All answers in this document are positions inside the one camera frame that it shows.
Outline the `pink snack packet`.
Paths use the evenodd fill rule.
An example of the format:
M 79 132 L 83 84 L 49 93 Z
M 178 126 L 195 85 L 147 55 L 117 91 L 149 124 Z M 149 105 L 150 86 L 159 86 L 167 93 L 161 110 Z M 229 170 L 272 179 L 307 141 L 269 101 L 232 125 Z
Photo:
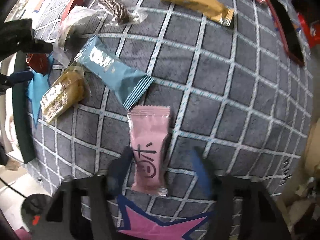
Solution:
M 131 189 L 166 196 L 164 148 L 169 133 L 169 106 L 136 106 L 127 113 L 131 148 L 135 161 L 135 181 Z

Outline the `light blue snack packet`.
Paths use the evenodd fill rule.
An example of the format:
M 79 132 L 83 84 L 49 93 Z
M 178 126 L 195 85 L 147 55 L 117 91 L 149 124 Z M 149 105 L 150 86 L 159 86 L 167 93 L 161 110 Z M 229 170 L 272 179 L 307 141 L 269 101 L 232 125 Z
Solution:
M 127 111 L 153 82 L 150 75 L 121 62 L 96 35 L 85 43 L 74 61 L 98 76 Z

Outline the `golden brown snack packet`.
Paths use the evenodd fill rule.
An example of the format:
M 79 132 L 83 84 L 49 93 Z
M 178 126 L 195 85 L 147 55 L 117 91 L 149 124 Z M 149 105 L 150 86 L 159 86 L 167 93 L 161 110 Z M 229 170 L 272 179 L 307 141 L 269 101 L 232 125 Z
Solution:
M 234 10 L 217 0 L 161 0 L 175 3 L 192 11 L 201 12 L 206 18 L 224 26 L 230 26 Z

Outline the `red snack bar packet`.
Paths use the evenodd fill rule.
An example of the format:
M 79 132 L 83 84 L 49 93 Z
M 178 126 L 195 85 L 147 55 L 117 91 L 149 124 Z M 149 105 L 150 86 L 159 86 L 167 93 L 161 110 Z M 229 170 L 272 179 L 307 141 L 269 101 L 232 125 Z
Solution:
M 63 11 L 60 24 L 63 23 L 63 21 L 66 19 L 66 17 L 69 15 L 71 10 L 75 6 L 83 6 L 83 5 L 85 5 L 85 0 L 70 0 Z

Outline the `grey grid patterned carpet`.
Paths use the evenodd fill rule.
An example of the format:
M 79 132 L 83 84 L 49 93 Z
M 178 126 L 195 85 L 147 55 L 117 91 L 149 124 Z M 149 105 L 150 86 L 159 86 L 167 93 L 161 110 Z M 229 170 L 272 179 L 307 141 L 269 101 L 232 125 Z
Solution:
M 134 164 L 121 194 L 148 218 L 179 229 L 195 225 L 196 215 L 209 215 L 214 208 L 201 192 L 189 148 L 198 147 L 222 174 L 261 178 L 277 198 L 298 164 L 310 127 L 313 76 L 302 31 L 305 67 L 287 57 L 267 5 L 218 1 L 235 10 L 233 27 L 160 0 L 129 0 L 147 12 L 145 21 L 115 27 L 98 18 L 80 38 L 81 48 L 96 34 L 125 64 L 153 76 L 139 104 L 170 106 L 164 162 L 168 196 L 133 191 Z M 130 142 L 126 111 L 114 93 L 94 74 L 85 72 L 85 77 L 91 96 L 50 124 L 41 114 L 36 127 L 32 124 L 36 159 L 24 167 L 49 194 L 64 176 L 84 178 L 107 169 Z

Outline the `clear wrapped nut bar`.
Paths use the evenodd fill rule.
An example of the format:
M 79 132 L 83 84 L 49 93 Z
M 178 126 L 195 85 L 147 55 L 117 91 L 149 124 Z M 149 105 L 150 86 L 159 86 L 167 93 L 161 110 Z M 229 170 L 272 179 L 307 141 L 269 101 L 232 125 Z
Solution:
M 40 101 L 42 116 L 51 123 L 74 104 L 91 96 L 84 67 L 78 63 L 68 66 Z

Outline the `opened red snack packet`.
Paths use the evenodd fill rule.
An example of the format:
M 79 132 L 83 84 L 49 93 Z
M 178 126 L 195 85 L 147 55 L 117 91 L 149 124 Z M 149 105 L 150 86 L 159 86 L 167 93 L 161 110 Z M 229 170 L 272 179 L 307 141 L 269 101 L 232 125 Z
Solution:
M 49 63 L 47 55 L 44 53 L 28 53 L 26 55 L 27 65 L 33 69 L 35 72 L 47 75 L 49 72 Z

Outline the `clear wrapped chocolate roll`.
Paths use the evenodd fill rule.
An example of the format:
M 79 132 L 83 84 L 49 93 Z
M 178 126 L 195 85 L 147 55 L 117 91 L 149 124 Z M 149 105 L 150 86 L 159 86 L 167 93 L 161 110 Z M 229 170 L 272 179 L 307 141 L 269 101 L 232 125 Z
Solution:
M 135 9 L 129 0 L 96 0 L 99 8 L 107 13 L 106 25 L 118 27 L 130 24 L 141 24 L 147 17 L 148 13 Z

